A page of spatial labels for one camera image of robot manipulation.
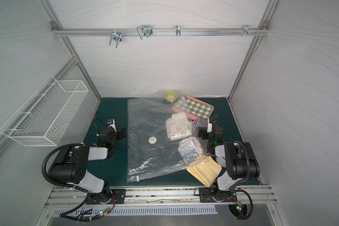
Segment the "clear plastic vacuum bag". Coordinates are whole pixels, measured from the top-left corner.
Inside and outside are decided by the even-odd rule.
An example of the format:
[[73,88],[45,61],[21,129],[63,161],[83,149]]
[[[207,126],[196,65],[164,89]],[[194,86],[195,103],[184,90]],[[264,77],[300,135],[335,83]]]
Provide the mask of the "clear plastic vacuum bag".
[[[128,182],[164,176],[204,163],[203,157],[192,163],[184,162],[178,151],[179,142],[184,139],[171,141],[167,137],[166,120],[176,114],[172,108],[173,104],[164,99],[128,100]],[[197,138],[191,121],[192,137]],[[152,136],[157,138],[155,144],[148,142]]]

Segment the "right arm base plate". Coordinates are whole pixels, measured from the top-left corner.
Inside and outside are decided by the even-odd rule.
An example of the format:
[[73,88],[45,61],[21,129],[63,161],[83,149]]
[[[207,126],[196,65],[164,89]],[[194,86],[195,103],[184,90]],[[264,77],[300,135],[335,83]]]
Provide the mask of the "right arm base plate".
[[200,187],[195,189],[195,195],[199,196],[201,203],[233,202],[237,201],[236,195],[229,191],[221,191],[213,188]]

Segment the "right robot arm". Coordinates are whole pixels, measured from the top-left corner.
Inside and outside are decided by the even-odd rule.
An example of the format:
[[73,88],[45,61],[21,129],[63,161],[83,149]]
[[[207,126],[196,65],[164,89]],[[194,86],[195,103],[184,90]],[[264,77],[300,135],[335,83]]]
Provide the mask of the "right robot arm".
[[207,153],[225,161],[226,172],[217,177],[211,186],[214,201],[224,202],[235,198],[234,189],[244,182],[258,178],[260,167],[249,142],[223,140],[223,129],[200,127],[198,137],[207,140]]

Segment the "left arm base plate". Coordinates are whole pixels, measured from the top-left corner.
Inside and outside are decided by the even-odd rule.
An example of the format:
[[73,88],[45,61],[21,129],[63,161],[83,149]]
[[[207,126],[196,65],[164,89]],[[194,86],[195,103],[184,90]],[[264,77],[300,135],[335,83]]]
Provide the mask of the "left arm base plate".
[[111,189],[106,194],[89,194],[89,198],[86,201],[87,205],[106,205],[106,204],[123,204],[125,200],[126,190],[125,189]]

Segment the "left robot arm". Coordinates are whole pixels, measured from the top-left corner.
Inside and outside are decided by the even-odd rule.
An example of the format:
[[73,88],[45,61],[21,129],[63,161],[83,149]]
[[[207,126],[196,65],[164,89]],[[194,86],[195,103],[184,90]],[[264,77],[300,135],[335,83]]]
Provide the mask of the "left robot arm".
[[110,159],[118,140],[126,138],[126,130],[114,126],[103,129],[99,144],[67,144],[52,151],[42,164],[43,177],[51,184],[69,187],[86,193],[89,199],[100,204],[115,201],[109,183],[87,170],[88,162]]

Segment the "white rabbit patterned towel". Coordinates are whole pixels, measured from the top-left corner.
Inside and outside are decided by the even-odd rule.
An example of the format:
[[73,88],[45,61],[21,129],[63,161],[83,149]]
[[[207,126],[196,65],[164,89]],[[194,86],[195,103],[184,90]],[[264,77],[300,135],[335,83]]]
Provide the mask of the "white rabbit patterned towel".
[[167,137],[171,141],[185,139],[192,136],[192,121],[185,113],[172,114],[166,120]]

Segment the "yellow towel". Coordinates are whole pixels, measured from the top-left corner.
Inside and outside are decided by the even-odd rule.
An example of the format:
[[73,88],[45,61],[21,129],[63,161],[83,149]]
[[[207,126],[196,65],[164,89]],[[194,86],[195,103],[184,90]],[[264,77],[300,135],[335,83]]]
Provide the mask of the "yellow towel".
[[186,171],[200,181],[205,187],[210,187],[222,171],[222,167],[211,156],[203,157],[204,163]]

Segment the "blue patterned towel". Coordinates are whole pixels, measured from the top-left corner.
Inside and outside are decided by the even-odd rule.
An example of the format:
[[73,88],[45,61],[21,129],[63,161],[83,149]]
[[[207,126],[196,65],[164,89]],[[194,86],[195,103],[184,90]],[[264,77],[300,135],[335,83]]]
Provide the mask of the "blue patterned towel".
[[205,156],[199,140],[195,137],[180,141],[178,151],[186,163],[192,163]]

